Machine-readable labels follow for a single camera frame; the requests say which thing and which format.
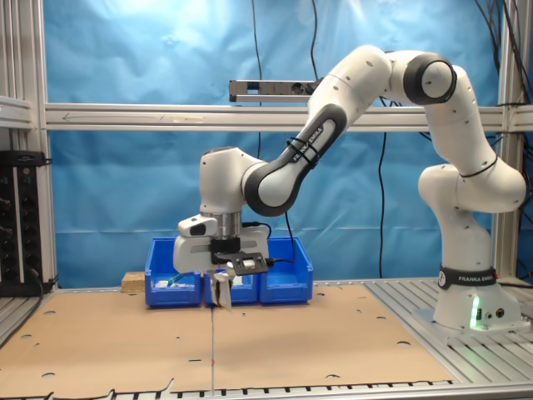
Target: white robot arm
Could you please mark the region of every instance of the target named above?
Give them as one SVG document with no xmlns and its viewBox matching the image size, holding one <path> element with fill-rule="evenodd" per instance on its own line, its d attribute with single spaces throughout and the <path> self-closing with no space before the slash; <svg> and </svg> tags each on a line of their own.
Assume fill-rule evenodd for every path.
<svg viewBox="0 0 533 400">
<path fill-rule="evenodd" d="M 263 162 L 236 147 L 206 153 L 201 213 L 179 224 L 175 268 L 183 273 L 224 265 L 230 274 L 265 272 L 267 230 L 243 228 L 242 206 L 266 217 L 291 208 L 303 178 L 380 96 L 423 106 L 435 150 L 450 163 L 427 168 L 419 181 L 442 233 L 435 320 L 453 329 L 506 328 L 520 321 L 518 303 L 496 284 L 490 236 L 472 212 L 512 211 L 526 195 L 525 181 L 486 141 L 466 72 L 434 53 L 359 47 L 320 82 L 308 102 L 305 127 L 276 160 Z M 476 297 L 487 307 L 472 324 Z"/>
</svg>

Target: blue plastic bin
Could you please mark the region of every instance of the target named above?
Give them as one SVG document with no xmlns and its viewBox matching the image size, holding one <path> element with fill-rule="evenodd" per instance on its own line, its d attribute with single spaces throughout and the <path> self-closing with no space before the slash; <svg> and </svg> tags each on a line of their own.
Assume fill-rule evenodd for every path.
<svg viewBox="0 0 533 400">
<path fill-rule="evenodd" d="M 259 301 L 261 304 L 307 303 L 313 296 L 313 266 L 298 237 L 294 237 L 296 262 L 276 262 L 261 274 Z M 289 237 L 268 239 L 271 258 L 292 260 Z"/>
<path fill-rule="evenodd" d="M 253 304 L 259 302 L 259 275 L 245 275 L 242 278 L 242 284 L 235 284 L 232 286 L 232 304 Z M 211 277 L 205 275 L 204 277 L 204 302 L 206 305 L 213 304 L 211 295 Z"/>
<path fill-rule="evenodd" d="M 177 287 L 156 287 L 177 274 L 172 265 L 175 237 L 155 237 L 144 271 L 147 305 L 150 307 L 198 306 L 202 303 L 202 276 L 191 273 L 182 277 Z"/>
</svg>

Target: black band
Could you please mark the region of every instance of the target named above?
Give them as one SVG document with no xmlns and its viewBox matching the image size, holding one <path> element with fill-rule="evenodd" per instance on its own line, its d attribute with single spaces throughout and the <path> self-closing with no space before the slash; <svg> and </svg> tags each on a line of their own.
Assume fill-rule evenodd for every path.
<svg viewBox="0 0 533 400">
<path fill-rule="evenodd" d="M 316 157 L 322 157 L 327 149 L 333 144 L 333 142 L 336 141 L 339 136 L 341 136 L 346 129 L 347 116 L 344 110 L 336 104 L 327 104 L 316 113 L 315 117 L 298 134 L 299 139 L 301 139 L 307 145 L 310 145 L 322 134 L 324 131 L 323 125 L 328 120 L 332 121 L 335 124 L 335 127 L 333 128 L 333 132 L 330 133 L 327 141 L 318 150 Z M 302 151 L 305 146 L 306 145 L 298 148 L 298 151 L 295 150 L 296 146 L 288 147 L 287 150 L 283 152 L 276 160 L 259 167 L 250 174 L 244 184 L 243 193 L 248 206 L 253 211 L 265 217 L 277 217 L 292 207 L 292 204 L 294 204 L 296 201 L 298 191 L 300 190 L 301 181 L 303 181 L 303 178 L 305 178 L 309 171 L 312 170 L 312 161 L 315 159 L 317 160 L 318 158 L 314 157 L 311 163 L 308 163 L 300 171 L 294 182 L 294 187 L 292 188 L 291 194 L 280 206 L 272 207 L 265 204 L 259 196 L 259 185 L 261 184 L 261 181 L 269 174 L 285 167 L 288 163 L 297 163 L 297 161 L 301 158 L 300 153 L 304 153 L 306 151 L 306 149 L 305 151 Z"/>
<path fill-rule="evenodd" d="M 494 166 L 494 164 L 496 164 L 496 161 L 498 161 L 498 156 L 496 156 L 495 160 L 490 164 L 490 165 L 487 165 L 486 167 L 484 167 L 482 170 L 478 171 L 478 172 L 474 172 L 474 173 L 471 173 L 470 175 L 461 175 L 459 174 L 459 176 L 461 178 L 472 178 L 474 177 L 475 175 L 479 175 L 480 173 L 483 173 L 484 171 L 486 171 L 487 169 L 491 168 L 492 166 Z"/>
<path fill-rule="evenodd" d="M 296 147 L 294 144 L 292 144 L 292 141 L 294 142 L 299 142 L 301 143 L 301 147 L 298 148 Z M 318 153 L 318 151 L 313 147 L 313 145 L 310 143 L 310 142 L 306 142 L 305 140 L 301 140 L 300 138 L 298 137 L 291 137 L 291 140 L 287 140 L 286 141 L 286 145 L 291 148 L 292 150 L 294 150 L 297 154 L 300 154 L 300 156 L 307 161 L 308 164 L 311 164 L 311 169 L 313 169 L 314 167 L 316 167 L 316 165 L 318 164 L 318 162 L 320 161 L 320 154 Z M 315 157 L 310 160 L 309 158 L 306 157 L 306 154 L 301 150 L 304 146 L 307 146 L 306 150 L 308 148 L 310 148 L 313 152 L 315 152 Z"/>
<path fill-rule="evenodd" d="M 439 287 L 446 290 L 451 285 L 457 286 L 490 286 L 496 284 L 496 270 L 493 267 L 485 271 L 460 271 L 442 267 L 439 273 Z"/>
<path fill-rule="evenodd" d="M 424 72 L 432 63 L 444 63 L 451 71 L 451 85 L 446 93 L 440 97 L 429 97 L 422 87 Z M 406 71 L 403 74 L 403 90 L 406 92 L 409 100 L 414 104 L 419 104 L 421 106 L 447 102 L 456 90 L 456 84 L 457 74 L 450 62 L 440 54 L 432 52 L 425 52 L 410 60 L 407 64 Z"/>
</svg>

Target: blue backdrop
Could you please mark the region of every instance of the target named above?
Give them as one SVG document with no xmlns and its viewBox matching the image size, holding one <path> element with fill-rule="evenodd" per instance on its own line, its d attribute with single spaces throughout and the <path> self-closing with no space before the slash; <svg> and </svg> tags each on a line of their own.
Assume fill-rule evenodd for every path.
<svg viewBox="0 0 533 400">
<path fill-rule="evenodd" d="M 314 79 L 311 0 L 256 0 L 264 79 Z M 315 59 L 323 76 L 353 48 L 437 52 L 494 105 L 488 30 L 463 0 L 318 0 Z M 45 0 L 50 102 L 228 104 L 230 79 L 257 79 L 251 0 Z M 263 133 L 272 160 L 287 133 Z M 51 132 L 59 282 L 118 285 L 144 268 L 150 241 L 198 212 L 198 163 L 208 149 L 257 152 L 255 132 Z M 289 212 L 317 279 L 378 271 L 382 134 L 348 133 L 321 160 Z M 391 133 L 383 164 L 386 277 L 435 276 L 440 231 L 417 190 L 440 163 L 416 133 Z M 249 209 L 245 220 L 257 220 Z M 281 218 L 269 220 L 286 236 Z M 481 222 L 489 227 L 490 216 Z"/>
</svg>

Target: cardboard surface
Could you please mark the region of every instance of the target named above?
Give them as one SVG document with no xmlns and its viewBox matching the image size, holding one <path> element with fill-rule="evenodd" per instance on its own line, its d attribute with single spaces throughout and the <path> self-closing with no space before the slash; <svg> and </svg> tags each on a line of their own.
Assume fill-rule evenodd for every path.
<svg viewBox="0 0 533 400">
<path fill-rule="evenodd" d="M 215 388 L 452 379 L 363 286 L 314 289 L 308 305 L 217 309 Z"/>
<path fill-rule="evenodd" d="M 208 390 L 211 365 L 208 308 L 147 310 L 143 295 L 59 294 L 0 350 L 0 398 L 154 392 L 172 379 L 175 391 Z"/>
<path fill-rule="evenodd" d="M 216 309 L 214 317 L 215 388 L 451 379 L 363 286 L 316 287 L 306 306 Z M 155 392 L 172 379 L 172 392 L 210 390 L 211 360 L 209 308 L 148 310 L 141 294 L 59 294 L 0 350 L 0 398 Z"/>
</svg>

